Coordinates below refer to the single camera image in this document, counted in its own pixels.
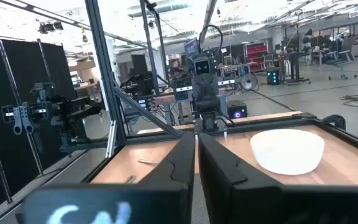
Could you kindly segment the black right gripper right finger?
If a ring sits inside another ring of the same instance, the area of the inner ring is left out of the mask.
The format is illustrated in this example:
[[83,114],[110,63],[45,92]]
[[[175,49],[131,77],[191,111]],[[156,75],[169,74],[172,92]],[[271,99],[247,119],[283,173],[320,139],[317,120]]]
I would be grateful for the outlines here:
[[358,186],[283,184],[208,134],[199,170],[210,224],[358,224]]

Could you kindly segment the black computer tower lit fans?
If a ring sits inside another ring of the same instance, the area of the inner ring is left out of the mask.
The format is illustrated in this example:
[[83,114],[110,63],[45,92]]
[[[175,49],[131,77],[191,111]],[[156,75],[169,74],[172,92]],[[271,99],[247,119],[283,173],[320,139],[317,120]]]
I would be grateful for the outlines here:
[[280,71],[277,67],[270,67],[266,69],[266,79],[268,85],[280,84]]

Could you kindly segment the black table corner clamp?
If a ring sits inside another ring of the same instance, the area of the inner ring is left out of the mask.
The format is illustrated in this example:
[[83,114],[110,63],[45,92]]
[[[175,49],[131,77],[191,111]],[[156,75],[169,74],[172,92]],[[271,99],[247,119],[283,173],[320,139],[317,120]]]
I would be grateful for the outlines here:
[[336,128],[346,130],[346,120],[343,116],[338,114],[332,114],[330,116],[327,116],[319,121],[321,124],[331,124]]

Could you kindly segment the aluminium frame post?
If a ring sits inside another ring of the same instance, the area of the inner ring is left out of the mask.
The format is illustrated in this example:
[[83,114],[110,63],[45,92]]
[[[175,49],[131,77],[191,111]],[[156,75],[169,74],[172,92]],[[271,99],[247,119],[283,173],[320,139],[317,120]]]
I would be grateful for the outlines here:
[[121,114],[121,101],[114,91],[114,72],[110,63],[98,1],[85,0],[85,6],[93,35],[93,42],[96,50],[96,57],[98,59],[99,70],[101,72],[101,79],[103,81],[105,93],[104,99],[107,100],[107,106],[111,119],[116,121],[116,145],[123,146],[126,141],[126,134]]

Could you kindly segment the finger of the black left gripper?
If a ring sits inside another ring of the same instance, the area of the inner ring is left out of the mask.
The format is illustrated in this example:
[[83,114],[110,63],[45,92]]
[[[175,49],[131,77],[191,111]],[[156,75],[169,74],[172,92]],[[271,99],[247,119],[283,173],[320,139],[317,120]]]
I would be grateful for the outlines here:
[[193,98],[195,101],[197,112],[207,112],[206,102],[204,101],[204,95],[206,90],[206,82],[203,77],[193,76]]
[[220,108],[219,87],[216,75],[206,75],[206,111],[213,112]]

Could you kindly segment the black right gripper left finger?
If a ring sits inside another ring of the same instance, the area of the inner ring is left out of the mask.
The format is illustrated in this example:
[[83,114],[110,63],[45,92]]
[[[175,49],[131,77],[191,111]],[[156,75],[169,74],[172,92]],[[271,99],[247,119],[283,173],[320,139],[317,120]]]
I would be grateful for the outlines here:
[[136,184],[50,185],[24,200],[24,224],[191,224],[195,137],[184,134]]

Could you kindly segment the aluminium diagonal brace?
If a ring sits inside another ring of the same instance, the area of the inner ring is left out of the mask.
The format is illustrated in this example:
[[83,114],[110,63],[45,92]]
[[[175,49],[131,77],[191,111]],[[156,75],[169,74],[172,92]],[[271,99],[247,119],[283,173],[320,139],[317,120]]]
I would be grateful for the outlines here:
[[171,135],[179,135],[182,133],[182,131],[174,129],[173,127],[163,123],[160,119],[158,119],[156,116],[154,116],[152,113],[141,107],[140,104],[138,104],[135,100],[128,97],[124,92],[122,92],[118,87],[114,87],[115,94],[120,97],[120,99],[124,100],[128,105],[132,106],[136,110],[140,112],[141,115],[148,118],[151,122],[153,122],[155,125],[157,125],[159,128],[161,128],[163,131],[165,131],[168,134]]

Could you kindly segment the blue lit monitor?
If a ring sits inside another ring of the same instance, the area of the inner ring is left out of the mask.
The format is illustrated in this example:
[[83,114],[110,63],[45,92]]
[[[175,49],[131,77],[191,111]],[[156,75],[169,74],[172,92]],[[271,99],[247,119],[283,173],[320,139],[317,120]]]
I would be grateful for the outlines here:
[[190,39],[188,42],[185,42],[183,47],[185,50],[185,55],[188,58],[199,54],[198,39],[196,37]]

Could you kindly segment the red shelving cabinet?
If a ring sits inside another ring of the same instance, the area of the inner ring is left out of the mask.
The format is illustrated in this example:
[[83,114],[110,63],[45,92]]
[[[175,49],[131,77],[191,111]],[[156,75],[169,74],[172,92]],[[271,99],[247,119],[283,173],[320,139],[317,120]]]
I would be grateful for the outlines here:
[[251,72],[255,73],[265,70],[265,56],[268,54],[268,47],[265,42],[245,44],[244,52]]

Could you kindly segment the black standing desk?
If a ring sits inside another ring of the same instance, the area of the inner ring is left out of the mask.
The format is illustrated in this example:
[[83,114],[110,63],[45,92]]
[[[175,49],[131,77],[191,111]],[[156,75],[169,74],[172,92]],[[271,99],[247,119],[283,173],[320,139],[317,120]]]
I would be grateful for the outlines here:
[[285,54],[285,59],[290,63],[290,79],[284,79],[283,82],[286,85],[294,85],[299,82],[311,83],[309,78],[300,77],[300,64],[299,58],[305,56],[304,53],[300,54],[299,52],[290,52]]

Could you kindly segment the round floor fan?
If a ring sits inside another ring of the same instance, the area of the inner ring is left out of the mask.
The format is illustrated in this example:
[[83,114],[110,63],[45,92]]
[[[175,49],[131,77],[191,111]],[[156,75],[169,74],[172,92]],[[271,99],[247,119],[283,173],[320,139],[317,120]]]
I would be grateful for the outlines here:
[[253,73],[248,73],[240,77],[238,87],[242,91],[251,91],[259,86],[257,77]]

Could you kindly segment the person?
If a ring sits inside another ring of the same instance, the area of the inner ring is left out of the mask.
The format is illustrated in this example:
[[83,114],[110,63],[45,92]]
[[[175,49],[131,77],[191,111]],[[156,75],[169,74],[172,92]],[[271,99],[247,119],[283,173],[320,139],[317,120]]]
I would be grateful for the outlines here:
[[177,59],[172,61],[168,72],[172,78],[177,78],[177,75],[180,75],[183,72],[183,69],[180,67],[179,61]]

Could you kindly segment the grey office chair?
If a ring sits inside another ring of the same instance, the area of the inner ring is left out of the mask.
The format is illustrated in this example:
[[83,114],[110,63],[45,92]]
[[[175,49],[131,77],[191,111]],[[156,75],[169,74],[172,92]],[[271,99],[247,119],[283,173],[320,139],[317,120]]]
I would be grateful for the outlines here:
[[344,73],[343,67],[347,64],[352,63],[355,60],[352,54],[352,46],[354,43],[354,38],[349,37],[344,39],[341,42],[341,46],[337,46],[337,51],[333,51],[328,53],[328,55],[333,55],[333,59],[327,60],[326,64],[335,66],[340,69],[340,76],[339,78],[342,80],[347,80],[348,77]]

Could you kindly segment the white bowl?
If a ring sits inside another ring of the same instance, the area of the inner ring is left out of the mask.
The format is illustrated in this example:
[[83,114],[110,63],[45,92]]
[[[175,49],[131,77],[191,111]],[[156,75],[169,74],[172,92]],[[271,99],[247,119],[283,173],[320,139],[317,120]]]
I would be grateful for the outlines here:
[[318,167],[325,142],[309,131],[272,129],[253,135],[250,146],[264,169],[282,175],[302,175]]

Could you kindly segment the black partition panel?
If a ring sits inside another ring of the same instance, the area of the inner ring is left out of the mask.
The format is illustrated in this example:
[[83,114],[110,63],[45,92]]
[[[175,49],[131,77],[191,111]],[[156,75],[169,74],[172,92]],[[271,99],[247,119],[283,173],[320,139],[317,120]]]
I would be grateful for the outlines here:
[[[36,42],[3,42],[20,99],[34,102],[30,94],[35,83],[52,81],[58,95],[77,97],[61,45]],[[16,103],[0,53],[0,160],[11,194],[16,194],[38,174],[38,169],[26,134],[14,134],[11,124],[2,119],[1,108]],[[0,176],[0,204],[6,200]]]

